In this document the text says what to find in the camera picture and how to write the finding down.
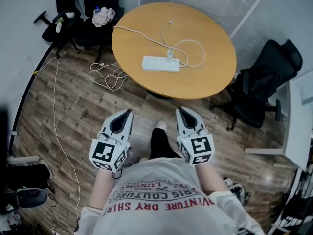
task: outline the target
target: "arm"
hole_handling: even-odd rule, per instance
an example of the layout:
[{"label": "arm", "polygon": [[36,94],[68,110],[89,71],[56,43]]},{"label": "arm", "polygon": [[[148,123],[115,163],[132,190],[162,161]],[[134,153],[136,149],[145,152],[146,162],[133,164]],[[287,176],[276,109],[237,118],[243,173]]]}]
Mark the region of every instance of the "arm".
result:
[{"label": "arm", "polygon": [[112,177],[111,172],[98,170],[88,206],[102,210],[114,187],[114,183],[115,179]]},{"label": "arm", "polygon": [[93,233],[93,229],[114,187],[114,183],[115,179],[110,172],[98,170],[88,206],[82,209],[79,229],[75,232],[75,235],[89,235]]},{"label": "arm", "polygon": [[196,172],[205,194],[210,195],[215,191],[229,191],[226,183],[211,163],[196,165]]},{"label": "arm", "polygon": [[196,165],[196,172],[205,194],[236,224],[238,234],[263,235],[260,225],[249,216],[211,163]]}]

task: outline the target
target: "charging cable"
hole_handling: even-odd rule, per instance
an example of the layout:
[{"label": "charging cable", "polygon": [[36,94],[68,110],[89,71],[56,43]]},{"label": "charging cable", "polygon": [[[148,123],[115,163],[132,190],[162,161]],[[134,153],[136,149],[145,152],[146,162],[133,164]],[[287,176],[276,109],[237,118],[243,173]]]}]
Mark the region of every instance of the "charging cable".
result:
[{"label": "charging cable", "polygon": [[[163,44],[163,43],[161,43],[161,42],[159,42],[159,41],[156,41],[156,40],[153,40],[153,39],[147,37],[145,34],[143,34],[143,33],[140,32],[140,31],[128,29],[128,28],[123,27],[123,26],[114,26],[113,29],[114,29],[114,28],[120,28],[120,29],[124,29],[124,30],[131,31],[131,32],[134,32],[134,33],[138,33],[138,34],[144,36],[146,39],[150,40],[151,42],[154,42],[154,43],[156,43],[156,44],[159,44],[159,45],[161,45],[161,46],[163,46],[163,47],[167,47],[167,48],[169,49],[169,52],[167,52],[167,53],[168,53],[168,55],[167,55],[167,60],[168,60],[168,61],[169,61],[170,58],[171,58],[170,55],[173,55],[173,56],[176,58],[176,56],[173,54],[173,50],[177,50],[177,51],[181,52],[181,53],[185,56],[186,62],[183,62],[183,61],[180,60],[179,62],[182,64],[182,65],[180,65],[180,67],[196,68],[196,67],[199,67],[200,65],[202,65],[202,64],[204,63],[204,61],[205,61],[205,51],[204,51],[203,46],[202,46],[198,41],[196,41],[196,40],[194,40],[194,39],[185,39],[185,40],[179,41],[177,44],[175,44],[175,45],[172,46],[172,47],[170,47],[170,46],[167,44],[167,42],[166,42],[166,40],[165,40],[165,37],[164,37],[164,30],[165,30],[166,27],[169,26],[170,24],[174,24],[174,23],[173,23],[172,21],[169,21],[169,23],[168,23],[165,27],[162,28],[161,34],[162,34],[162,38],[163,38],[165,44]],[[190,64],[189,64],[189,59],[188,59],[187,54],[186,54],[184,51],[182,51],[181,49],[176,48],[177,45],[179,45],[179,44],[181,44],[181,43],[183,43],[183,42],[195,42],[195,43],[197,43],[197,44],[201,47],[202,52],[203,52],[203,60],[202,60],[199,64],[197,64],[197,65],[190,65]]]},{"label": "charging cable", "polygon": [[[39,69],[38,72],[40,72],[44,67],[46,67],[47,64],[49,64],[53,59],[55,59],[56,57],[53,57],[52,59],[50,59],[49,62],[47,62],[41,69]],[[77,174],[76,174],[76,170],[75,170],[75,167],[74,165],[72,164],[72,162],[69,160],[66,152],[64,151],[60,141],[59,141],[59,138],[58,138],[58,133],[57,133],[57,126],[56,126],[56,123],[55,123],[55,87],[56,87],[56,83],[57,83],[57,75],[58,75],[58,70],[59,70],[59,63],[60,63],[60,59],[58,60],[58,65],[57,65],[57,70],[55,72],[55,79],[54,79],[54,88],[53,88],[53,126],[54,126],[54,131],[55,131],[55,136],[56,136],[56,139],[58,141],[58,144],[61,148],[61,150],[63,151],[66,159],[68,160],[68,162],[70,163],[70,165],[73,167],[73,170],[74,170],[74,174],[75,174],[75,177],[76,177],[76,180],[77,180],[77,183],[78,183],[78,193],[79,193],[79,197],[78,197],[78,201],[77,201],[77,205],[76,205],[76,216],[77,216],[77,219],[79,219],[79,216],[78,216],[78,205],[79,205],[79,202],[80,202],[80,198],[81,198],[81,192],[80,192],[80,183],[79,183],[79,180],[78,180],[78,177],[77,177]],[[62,230],[57,230],[56,228],[51,228],[52,232],[54,234],[56,234],[56,231],[58,232],[63,232],[63,233],[68,233],[68,234],[74,234],[74,233],[71,233],[71,232],[67,232],[67,231],[62,231]]]},{"label": "charging cable", "polygon": [[[124,71],[120,72],[120,73],[118,74],[118,76],[114,75],[115,72],[117,72],[118,70],[122,70],[122,68],[116,69],[112,74],[107,75],[107,76],[103,76],[103,75],[99,72],[99,70],[101,70],[102,68],[104,68],[104,67],[106,67],[106,66],[111,66],[111,65],[116,65],[116,64],[117,64],[117,62],[115,62],[114,64],[109,64],[109,65],[104,65],[104,63],[101,63],[101,64],[99,64],[99,63],[93,63],[92,65],[90,65],[91,72],[89,72],[88,77],[89,77],[90,80],[93,81],[94,83],[96,83],[96,84],[98,84],[98,85],[101,85],[101,86],[103,86],[103,87],[109,89],[110,91],[117,91],[118,89],[120,89],[120,88],[122,87],[122,85],[123,85],[125,79],[128,77],[128,75],[126,75]],[[93,70],[93,69],[92,69],[92,66],[93,66],[93,65],[101,65],[101,67],[98,68],[98,69]],[[93,73],[93,72],[96,72],[96,73],[98,73],[101,77],[103,77],[103,78],[105,79],[106,85],[100,84],[100,83],[96,82],[92,77],[90,77],[90,74]],[[111,77],[111,76],[116,78],[115,84],[114,84],[113,86],[110,86],[110,85],[108,85],[108,83],[107,83],[107,78],[109,78],[109,77]],[[114,87],[116,86],[116,84],[117,84],[117,82],[118,82],[118,80],[119,80],[120,78],[123,79],[121,85],[120,85],[118,88],[114,89]]]}]

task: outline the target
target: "bottle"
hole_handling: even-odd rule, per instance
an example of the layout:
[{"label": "bottle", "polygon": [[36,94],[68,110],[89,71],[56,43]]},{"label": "bottle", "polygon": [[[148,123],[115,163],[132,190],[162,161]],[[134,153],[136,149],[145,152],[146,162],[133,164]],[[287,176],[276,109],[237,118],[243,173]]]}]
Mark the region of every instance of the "bottle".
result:
[{"label": "bottle", "polygon": [[101,10],[99,9],[99,6],[96,6],[95,9],[94,9],[94,11],[95,11],[96,14],[98,14],[98,13],[101,12]]}]

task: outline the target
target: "white cable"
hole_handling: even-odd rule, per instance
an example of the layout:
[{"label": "white cable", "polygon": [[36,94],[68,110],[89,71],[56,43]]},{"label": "white cable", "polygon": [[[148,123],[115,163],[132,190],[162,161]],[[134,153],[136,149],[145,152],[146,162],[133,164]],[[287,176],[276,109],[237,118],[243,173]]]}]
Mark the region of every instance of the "white cable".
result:
[{"label": "white cable", "polygon": [[[101,70],[102,68],[104,68],[104,67],[106,67],[106,66],[111,66],[111,65],[116,65],[116,64],[117,64],[117,62],[115,62],[114,64],[109,64],[109,65],[104,65],[103,63],[102,63],[102,64],[99,64],[99,63],[93,63],[93,64],[91,64],[91,65],[90,65],[91,71],[90,71],[89,74],[88,74],[89,79],[90,79],[91,81],[93,81],[94,83],[96,83],[96,84],[98,84],[98,85],[101,85],[101,86],[103,86],[103,87],[109,89],[110,91],[117,91],[118,89],[120,89],[120,88],[122,87],[122,85],[123,85],[125,79],[128,77],[128,75],[120,76],[121,74],[125,73],[124,71],[122,71],[118,76],[115,76],[115,75],[114,75],[116,71],[121,70],[122,68],[116,69],[112,74],[107,75],[107,76],[103,76],[103,75],[99,72],[99,70]],[[92,66],[93,66],[93,65],[101,65],[101,67],[98,68],[98,69],[93,70],[93,69],[92,69]],[[106,85],[100,84],[100,83],[96,82],[95,80],[93,80],[93,79],[90,77],[90,74],[91,74],[92,72],[96,72],[96,73],[98,73],[101,77],[103,77],[103,78],[105,79]],[[116,78],[116,82],[115,82],[115,84],[114,84],[113,86],[110,86],[110,85],[108,85],[108,83],[107,83],[107,78],[109,78],[109,77],[111,77],[111,76]],[[116,86],[116,84],[117,84],[119,78],[123,78],[121,85],[120,85],[117,89],[113,89],[113,88]]]},{"label": "white cable", "polygon": [[118,140],[116,140],[115,138],[110,137],[109,135],[107,135],[105,132],[103,131],[98,131],[97,133],[97,138],[100,136],[100,134],[103,134],[105,137],[109,138],[109,139],[114,139],[116,141],[117,144],[122,145],[121,142],[119,142]]},{"label": "white cable", "polygon": [[69,234],[75,234],[75,233],[66,232],[66,231],[62,231],[62,230],[56,230],[56,229],[54,229],[54,228],[51,228],[51,230],[52,230],[53,234],[55,234],[56,231],[57,231],[57,232],[63,232],[63,233],[69,233]]},{"label": "white cable", "polygon": [[48,63],[50,63],[50,62],[51,62],[53,59],[55,59],[55,58],[56,58],[56,57],[51,58],[50,61],[47,62],[43,67],[41,67],[38,72],[40,72],[44,67],[47,66]]},{"label": "white cable", "polygon": [[76,170],[75,170],[75,167],[74,165],[72,164],[72,162],[69,160],[67,154],[65,153],[60,141],[59,141],[59,138],[58,138],[58,133],[57,133],[57,126],[55,124],[55,87],[56,87],[56,83],[57,83],[57,75],[58,75],[58,70],[59,70],[59,63],[60,63],[60,59],[58,61],[58,65],[57,65],[57,71],[55,72],[55,79],[54,79],[54,89],[53,89],[53,125],[54,125],[54,130],[55,130],[55,136],[57,138],[57,141],[59,143],[59,146],[61,148],[61,150],[63,151],[65,157],[67,158],[68,162],[70,163],[70,165],[73,167],[73,170],[74,170],[74,173],[75,173],[75,176],[76,176],[76,179],[77,179],[77,183],[78,183],[78,192],[79,192],[79,198],[78,198],[78,202],[77,202],[77,205],[76,205],[76,215],[77,215],[77,219],[79,218],[78,217],[78,205],[79,205],[79,202],[80,202],[80,184],[79,184],[79,180],[78,180],[78,177],[77,177],[77,174],[76,174]]},{"label": "white cable", "polygon": [[[47,64],[49,64],[53,59],[55,59],[56,57],[53,57],[52,59],[50,59],[49,62],[47,62],[42,68],[40,68],[38,70],[38,72],[40,72],[44,67],[46,67]],[[57,133],[57,127],[56,127],[56,124],[55,124],[55,87],[56,87],[56,82],[57,82],[57,75],[58,75],[58,70],[59,70],[59,63],[60,63],[60,59],[58,60],[58,65],[57,65],[57,70],[55,72],[55,79],[54,79],[54,89],[53,89],[53,125],[54,125],[54,130],[55,130],[55,136],[57,138],[57,141],[59,143],[59,146],[61,148],[61,150],[63,151],[65,157],[67,158],[68,162],[70,163],[70,165],[73,167],[73,170],[74,170],[74,173],[75,173],[75,176],[76,176],[76,179],[77,179],[77,183],[78,183],[78,193],[79,193],[79,197],[78,197],[78,202],[77,202],[77,205],[76,205],[76,216],[77,216],[77,219],[79,219],[78,217],[78,205],[79,205],[79,202],[80,202],[80,198],[81,198],[81,192],[80,192],[80,183],[79,183],[79,180],[78,180],[78,177],[77,177],[77,174],[76,174],[76,170],[75,170],[75,167],[74,165],[71,163],[71,161],[69,160],[66,152],[64,151],[60,141],[59,141],[59,138],[58,138],[58,133]],[[66,231],[62,231],[62,230],[56,230],[55,228],[51,228],[52,232],[55,233],[55,231],[57,232],[64,232],[64,233],[68,233],[68,234],[74,234],[74,233],[71,233],[71,232],[66,232]]]},{"label": "white cable", "polygon": [[[128,31],[131,31],[131,32],[134,32],[134,33],[138,33],[138,34],[144,36],[146,39],[150,40],[151,42],[154,42],[154,43],[159,44],[159,45],[161,45],[161,46],[167,47],[169,50],[174,49],[174,50],[177,50],[177,51],[181,52],[181,53],[185,56],[185,58],[186,58],[186,63],[184,63],[183,61],[180,60],[179,62],[183,64],[183,65],[181,65],[180,67],[186,67],[186,66],[187,66],[187,67],[190,67],[190,68],[196,68],[196,67],[202,65],[202,64],[204,63],[204,61],[205,61],[205,50],[204,50],[203,46],[202,46],[198,41],[196,41],[196,40],[194,40],[194,39],[186,39],[186,40],[182,40],[182,41],[178,42],[178,43],[175,44],[173,47],[170,47],[170,46],[167,44],[167,42],[166,42],[166,40],[165,40],[165,37],[164,37],[164,30],[165,30],[165,28],[166,28],[168,25],[170,25],[170,24],[173,24],[173,22],[170,21],[165,27],[162,28],[162,31],[161,31],[162,38],[163,38],[165,44],[163,44],[163,43],[161,43],[161,42],[159,42],[159,41],[156,41],[156,40],[153,40],[153,39],[147,37],[145,34],[141,33],[140,31],[128,29],[128,28],[123,27],[123,26],[114,26],[113,29],[114,29],[114,28],[120,28],[120,29],[128,30]],[[200,63],[197,64],[197,65],[190,65],[190,64],[189,64],[189,59],[188,59],[187,54],[186,54],[184,51],[182,51],[181,49],[175,48],[177,45],[179,45],[180,43],[183,43],[183,42],[195,42],[195,43],[197,43],[197,44],[201,47],[201,49],[202,49],[202,51],[203,51],[203,60],[202,60],[202,62],[200,62]]]}]

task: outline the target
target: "power strip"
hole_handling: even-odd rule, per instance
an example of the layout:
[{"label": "power strip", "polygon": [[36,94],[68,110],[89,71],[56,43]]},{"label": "power strip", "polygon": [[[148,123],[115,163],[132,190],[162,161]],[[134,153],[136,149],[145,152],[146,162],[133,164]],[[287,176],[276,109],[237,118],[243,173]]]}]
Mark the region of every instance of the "power strip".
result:
[{"label": "power strip", "polygon": [[179,72],[179,60],[173,58],[171,61],[168,61],[166,57],[144,56],[142,68],[145,71]]}]

